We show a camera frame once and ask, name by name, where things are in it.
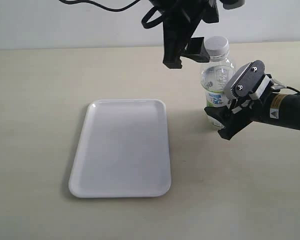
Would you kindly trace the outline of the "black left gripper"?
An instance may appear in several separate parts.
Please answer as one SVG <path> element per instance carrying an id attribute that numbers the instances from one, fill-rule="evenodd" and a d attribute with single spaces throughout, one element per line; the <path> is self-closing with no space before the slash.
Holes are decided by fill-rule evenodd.
<path id="1" fill-rule="evenodd" d="M 215 0 L 180 0 L 179 5 L 162 21 L 163 61 L 169 69 L 181 69 L 181 57 L 197 63 L 209 63 L 210 56 L 204 45 L 204 37 L 192 37 L 201 21 L 207 24 L 219 22 Z"/>

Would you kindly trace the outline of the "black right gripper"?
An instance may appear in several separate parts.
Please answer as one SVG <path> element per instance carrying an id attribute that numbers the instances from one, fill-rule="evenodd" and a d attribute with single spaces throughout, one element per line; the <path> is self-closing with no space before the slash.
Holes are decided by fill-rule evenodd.
<path id="1" fill-rule="evenodd" d="M 213 125 L 222 128 L 218 134 L 222 139 L 230 140 L 234 135 L 252 123 L 265 105 L 266 98 L 272 93 L 272 76 L 264 73 L 256 90 L 245 97 L 231 100 L 230 108 L 227 106 L 204 108 L 208 119 Z"/>

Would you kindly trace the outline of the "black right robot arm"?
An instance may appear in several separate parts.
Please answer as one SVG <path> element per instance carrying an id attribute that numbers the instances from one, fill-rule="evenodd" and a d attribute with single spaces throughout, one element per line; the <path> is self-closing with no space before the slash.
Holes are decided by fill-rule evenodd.
<path id="1" fill-rule="evenodd" d="M 227 86 L 236 95 L 229 107 L 206 107 L 206 114 L 221 123 L 219 135 L 230 140 L 252 122 L 300 131 L 300 91 L 283 94 L 287 85 L 265 73 L 244 73 Z"/>

